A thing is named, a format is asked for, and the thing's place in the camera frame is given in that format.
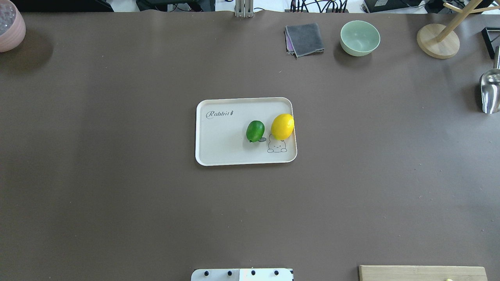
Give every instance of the light green bowl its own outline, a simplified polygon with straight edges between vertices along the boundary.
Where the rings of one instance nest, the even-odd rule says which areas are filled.
[[[340,45],[351,56],[366,56],[379,44],[379,31],[366,21],[349,21],[340,30]]]

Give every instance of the white tray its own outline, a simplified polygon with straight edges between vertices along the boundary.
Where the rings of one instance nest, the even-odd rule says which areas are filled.
[[[284,141],[271,134],[276,116],[294,115],[284,97],[206,99],[196,108],[196,161],[203,166],[287,163],[297,157],[295,129]],[[247,127],[264,123],[265,142],[249,142]]]

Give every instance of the wooden base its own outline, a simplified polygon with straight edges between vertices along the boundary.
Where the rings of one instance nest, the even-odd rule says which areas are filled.
[[[458,53],[460,40],[455,32],[450,32],[441,42],[436,39],[445,27],[437,23],[428,24],[416,34],[418,45],[427,55],[437,59],[449,59]]]

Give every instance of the wooden board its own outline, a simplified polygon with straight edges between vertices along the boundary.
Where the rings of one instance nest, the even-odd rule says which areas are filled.
[[[479,266],[360,265],[360,281],[488,281]]]

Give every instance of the stainless steel scoop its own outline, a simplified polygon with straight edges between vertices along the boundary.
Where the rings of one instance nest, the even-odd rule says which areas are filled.
[[[500,110],[500,46],[495,48],[493,69],[481,75],[482,111],[493,114]]]

